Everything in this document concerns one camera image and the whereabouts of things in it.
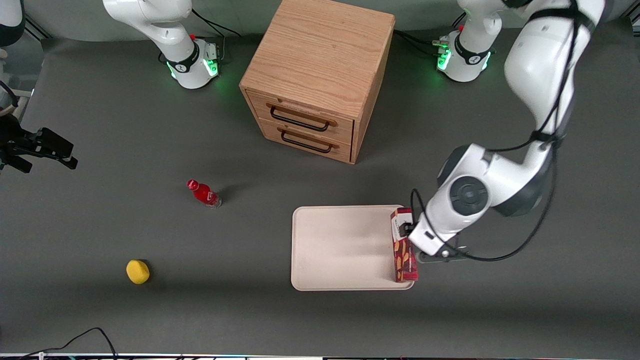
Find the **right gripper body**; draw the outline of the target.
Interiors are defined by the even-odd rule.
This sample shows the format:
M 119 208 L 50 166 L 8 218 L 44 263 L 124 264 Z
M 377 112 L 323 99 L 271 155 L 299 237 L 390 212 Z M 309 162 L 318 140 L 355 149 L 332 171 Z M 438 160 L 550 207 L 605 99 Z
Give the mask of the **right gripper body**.
M 0 153 L 2 157 L 9 155 L 35 156 L 35 133 L 21 127 L 13 115 L 0 117 Z

